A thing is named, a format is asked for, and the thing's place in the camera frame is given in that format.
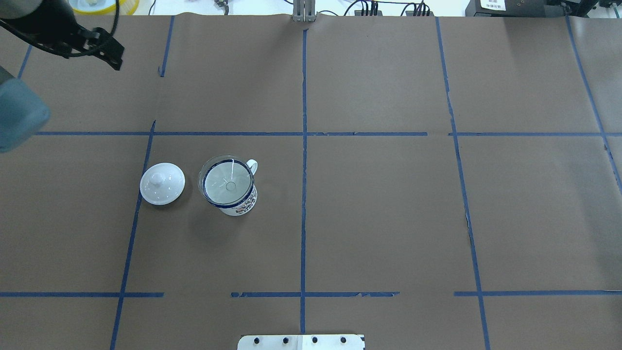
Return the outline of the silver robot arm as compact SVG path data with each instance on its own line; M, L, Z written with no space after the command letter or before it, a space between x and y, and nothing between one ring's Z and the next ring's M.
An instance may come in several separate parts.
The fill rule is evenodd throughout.
M77 28L66 0L3 0L1 26L29 44L48 49ZM13 151L42 129L51 111L22 79L25 62L16 71L1 67L0 148Z

